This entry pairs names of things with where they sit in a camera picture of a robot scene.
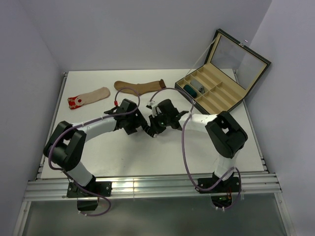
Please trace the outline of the black white striped sock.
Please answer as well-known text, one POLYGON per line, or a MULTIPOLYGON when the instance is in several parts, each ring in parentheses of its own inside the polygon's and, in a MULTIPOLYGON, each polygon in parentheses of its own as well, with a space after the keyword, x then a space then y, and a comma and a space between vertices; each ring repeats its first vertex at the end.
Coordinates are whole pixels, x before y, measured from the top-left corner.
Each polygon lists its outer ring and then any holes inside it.
POLYGON ((142 129, 146 134, 148 134, 152 138, 155 138, 158 135, 156 132, 156 129, 154 127, 149 126, 149 125, 144 125, 142 127, 142 129))

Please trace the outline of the green christmas bear sock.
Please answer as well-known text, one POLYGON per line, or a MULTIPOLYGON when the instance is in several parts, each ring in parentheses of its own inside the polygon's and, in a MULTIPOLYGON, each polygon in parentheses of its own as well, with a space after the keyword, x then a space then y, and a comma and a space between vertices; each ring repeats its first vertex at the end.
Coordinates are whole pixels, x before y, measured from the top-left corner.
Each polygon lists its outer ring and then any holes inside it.
POLYGON ((196 98, 197 97, 197 92, 190 86, 190 85, 185 85, 183 89, 192 97, 196 98))

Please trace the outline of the brown long sock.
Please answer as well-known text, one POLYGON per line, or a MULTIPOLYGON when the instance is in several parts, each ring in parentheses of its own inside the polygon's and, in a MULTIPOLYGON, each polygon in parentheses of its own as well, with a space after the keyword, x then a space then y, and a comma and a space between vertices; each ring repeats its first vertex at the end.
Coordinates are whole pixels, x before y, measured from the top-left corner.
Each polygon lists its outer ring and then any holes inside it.
POLYGON ((116 81, 114 83, 114 88, 116 90, 120 90, 122 93, 132 94, 134 96, 141 96, 146 93, 164 89, 166 88, 166 85, 163 79, 144 84, 132 84, 123 81, 116 81))

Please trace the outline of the grey striped sock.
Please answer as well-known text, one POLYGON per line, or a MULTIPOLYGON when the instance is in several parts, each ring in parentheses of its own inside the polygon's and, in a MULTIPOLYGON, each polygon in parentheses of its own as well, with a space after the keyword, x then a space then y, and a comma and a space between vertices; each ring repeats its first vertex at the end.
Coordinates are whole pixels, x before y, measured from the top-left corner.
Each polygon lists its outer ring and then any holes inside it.
POLYGON ((205 88, 204 86, 199 82, 197 81, 196 79, 192 79, 190 84, 196 89, 198 90, 201 94, 204 94, 205 93, 205 88))

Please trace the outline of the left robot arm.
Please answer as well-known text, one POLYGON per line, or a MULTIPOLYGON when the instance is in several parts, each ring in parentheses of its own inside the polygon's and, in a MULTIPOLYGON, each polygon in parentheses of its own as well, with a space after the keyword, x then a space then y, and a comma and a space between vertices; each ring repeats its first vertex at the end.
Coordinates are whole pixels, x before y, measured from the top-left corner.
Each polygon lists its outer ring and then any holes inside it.
POLYGON ((91 196, 96 190, 96 178, 81 162, 84 145, 87 141, 123 129, 128 135, 137 128, 147 128, 148 123, 137 108, 136 103, 124 99, 120 106, 104 112, 103 116, 81 124, 60 122, 49 138, 43 154, 49 164, 56 164, 69 178, 78 184, 78 191, 91 196))

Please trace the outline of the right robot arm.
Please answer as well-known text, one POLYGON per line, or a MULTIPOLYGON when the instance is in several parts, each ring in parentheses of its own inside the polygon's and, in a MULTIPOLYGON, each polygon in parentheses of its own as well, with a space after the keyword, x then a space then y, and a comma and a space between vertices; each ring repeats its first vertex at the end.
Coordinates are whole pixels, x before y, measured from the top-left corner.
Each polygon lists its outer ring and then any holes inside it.
POLYGON ((219 162, 213 175, 213 186, 217 191, 225 191, 230 186, 231 176, 240 150, 248 140, 248 135, 233 116, 223 111, 216 115, 194 114, 192 111, 179 112, 170 99, 156 103, 149 101, 149 116, 153 134, 162 133, 167 127, 182 132, 186 130, 207 133, 219 154, 219 162))

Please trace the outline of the beige red reindeer sock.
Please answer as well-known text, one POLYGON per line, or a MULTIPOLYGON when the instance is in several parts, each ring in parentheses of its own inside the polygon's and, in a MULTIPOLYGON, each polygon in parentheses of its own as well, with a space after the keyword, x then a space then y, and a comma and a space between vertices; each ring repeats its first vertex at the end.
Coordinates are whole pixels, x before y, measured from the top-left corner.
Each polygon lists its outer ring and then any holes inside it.
POLYGON ((78 109, 82 106, 89 105, 100 100, 106 99, 111 95, 110 90, 107 87, 101 87, 92 92, 80 94, 75 97, 69 97, 68 107, 71 110, 78 109))

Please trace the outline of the black compartment organizer box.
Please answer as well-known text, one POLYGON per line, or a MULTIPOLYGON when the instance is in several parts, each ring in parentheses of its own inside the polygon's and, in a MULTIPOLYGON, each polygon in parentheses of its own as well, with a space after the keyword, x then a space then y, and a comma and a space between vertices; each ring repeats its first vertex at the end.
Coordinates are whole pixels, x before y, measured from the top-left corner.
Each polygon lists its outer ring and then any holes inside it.
POLYGON ((217 29, 202 66, 193 66, 175 88, 192 98, 184 89, 196 92, 195 107, 203 114, 232 111, 248 96, 271 62, 222 29, 217 29), (196 79, 205 88, 201 94, 191 84, 196 79))

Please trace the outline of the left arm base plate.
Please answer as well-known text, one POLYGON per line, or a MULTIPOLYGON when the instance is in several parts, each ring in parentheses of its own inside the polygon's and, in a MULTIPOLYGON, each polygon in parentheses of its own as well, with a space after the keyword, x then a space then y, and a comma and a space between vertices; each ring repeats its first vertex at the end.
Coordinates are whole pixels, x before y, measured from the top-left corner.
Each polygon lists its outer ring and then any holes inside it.
POLYGON ((100 195, 103 197, 110 197, 112 190, 111 181, 97 181, 88 187, 79 187, 78 184, 71 182, 68 185, 67 198, 86 198, 86 197, 96 197, 100 195))

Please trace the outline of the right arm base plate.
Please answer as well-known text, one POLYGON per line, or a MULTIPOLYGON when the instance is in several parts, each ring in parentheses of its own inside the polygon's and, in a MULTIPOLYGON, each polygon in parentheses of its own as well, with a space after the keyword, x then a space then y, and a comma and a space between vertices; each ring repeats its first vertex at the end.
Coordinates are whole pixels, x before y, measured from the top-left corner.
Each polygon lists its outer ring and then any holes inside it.
MULTIPOLYGON (((218 178, 206 177, 199 178, 198 187, 202 189, 208 189, 217 182, 218 178)), ((205 193, 237 193, 240 189, 240 179, 238 177, 231 177, 226 181, 220 181, 213 189, 207 191, 201 191, 195 188, 197 192, 201 194, 205 193)))

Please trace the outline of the aluminium frame rail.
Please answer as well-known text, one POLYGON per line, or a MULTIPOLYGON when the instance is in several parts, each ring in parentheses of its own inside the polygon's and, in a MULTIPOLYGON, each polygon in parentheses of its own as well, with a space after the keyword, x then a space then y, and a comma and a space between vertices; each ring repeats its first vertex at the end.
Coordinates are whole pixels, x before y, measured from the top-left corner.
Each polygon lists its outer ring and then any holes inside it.
MULTIPOLYGON (((112 182, 109 199, 168 198, 201 196, 186 175, 99 178, 112 182)), ((276 174, 241 174, 243 194, 281 193, 276 174)), ((24 201, 77 200, 68 198, 67 179, 40 179, 27 184, 24 201)))

